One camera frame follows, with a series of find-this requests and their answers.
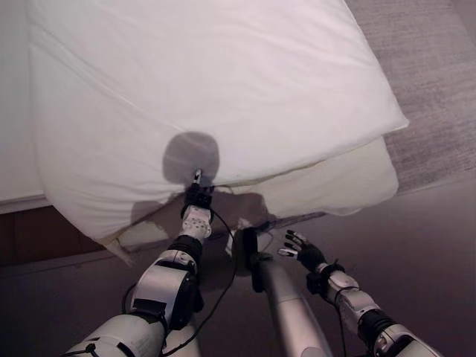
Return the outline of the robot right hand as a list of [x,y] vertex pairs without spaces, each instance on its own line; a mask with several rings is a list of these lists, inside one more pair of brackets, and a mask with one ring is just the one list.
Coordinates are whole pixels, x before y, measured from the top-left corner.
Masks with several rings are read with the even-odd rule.
[[327,264],[327,260],[319,248],[305,236],[292,230],[286,231],[283,247],[277,253],[282,257],[297,260],[310,272],[316,272],[321,265]]

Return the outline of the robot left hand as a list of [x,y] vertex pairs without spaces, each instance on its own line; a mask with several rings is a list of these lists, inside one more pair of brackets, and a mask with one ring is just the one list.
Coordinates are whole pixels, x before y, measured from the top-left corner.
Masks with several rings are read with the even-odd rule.
[[214,186],[202,186],[203,170],[196,169],[192,184],[185,191],[184,204],[200,208],[209,208],[212,202]]

